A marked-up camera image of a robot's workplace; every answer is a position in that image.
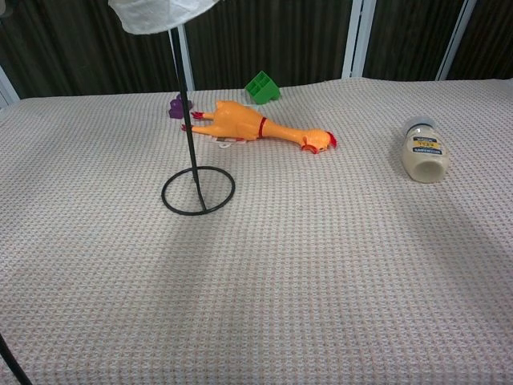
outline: red comb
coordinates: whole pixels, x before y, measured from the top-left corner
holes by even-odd
[[[331,144],[332,146],[334,146],[336,148],[337,147],[337,139],[335,138],[335,136],[333,136],[333,134],[331,132],[326,131],[326,133],[329,135],[329,144]]]

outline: green toy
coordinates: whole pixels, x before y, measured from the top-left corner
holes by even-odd
[[[245,87],[256,104],[265,104],[268,101],[278,100],[280,98],[280,88],[273,82],[269,76],[260,71],[251,82]]]

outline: metal stand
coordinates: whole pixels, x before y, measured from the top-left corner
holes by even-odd
[[[0,334],[0,355],[2,355],[2,358],[6,362],[10,371],[13,372],[13,375],[16,377],[16,379],[19,381],[19,383],[21,385],[32,385],[32,382],[26,376],[22,367],[19,366],[18,361],[16,361],[16,358],[10,352],[9,347],[7,346],[7,344],[4,341],[1,334]]]
[[[168,181],[165,183],[165,185],[162,187],[162,201],[166,205],[168,209],[173,211],[174,213],[180,214],[180,215],[203,215],[208,214],[213,211],[216,211],[217,209],[220,209],[224,205],[228,203],[230,199],[233,197],[233,193],[235,192],[235,181],[232,178],[230,174],[228,174],[225,170],[217,167],[211,167],[211,166],[200,166],[198,167],[196,164],[196,154],[194,152],[194,140],[192,139],[192,126],[191,126],[191,116],[189,115],[188,110],[188,98],[187,98],[187,86],[185,84],[185,74],[184,74],[184,63],[182,61],[182,51],[180,49],[180,38],[178,35],[178,29],[173,28],[171,30],[171,40],[173,45],[173,54],[174,54],[174,60],[175,60],[175,68],[176,68],[176,74],[178,78],[178,88],[180,89],[180,98],[182,99],[182,107],[184,108],[184,118],[185,118],[185,126],[186,126],[186,132],[187,132],[187,142],[189,146],[189,155],[191,156],[191,166],[190,168],[186,168],[185,170],[182,170],[178,172],[177,174],[173,175],[171,178],[168,179]],[[200,178],[198,177],[198,170],[211,170],[215,172],[220,172],[221,174],[224,174],[232,183],[232,190],[230,191],[228,197],[219,203],[217,206],[207,208],[205,205],[203,195],[201,194],[201,187],[200,187]],[[201,210],[200,211],[182,211],[174,208],[168,203],[168,200],[166,199],[166,189],[172,183],[178,176],[185,174],[186,172],[192,172],[192,177],[194,178],[194,182],[196,183],[196,190],[198,191],[198,197],[200,199],[201,204]]]

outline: black curtain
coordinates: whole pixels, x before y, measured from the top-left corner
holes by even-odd
[[[197,89],[340,79],[352,0],[226,0],[186,24]]]
[[[363,75],[434,80],[463,0],[377,0]]]
[[[513,78],[512,0],[477,1],[447,78]]]
[[[0,65],[20,98],[178,89],[168,33],[124,32],[107,0],[20,1]]]

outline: rubber chicken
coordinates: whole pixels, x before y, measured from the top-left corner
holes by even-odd
[[[281,126],[262,116],[249,107],[237,102],[218,101],[214,113],[193,112],[195,119],[213,120],[210,126],[192,126],[192,131],[224,138],[257,140],[270,137],[289,140],[310,150],[314,154],[325,151],[331,145],[337,147],[337,140],[331,132],[322,130],[300,130]]]

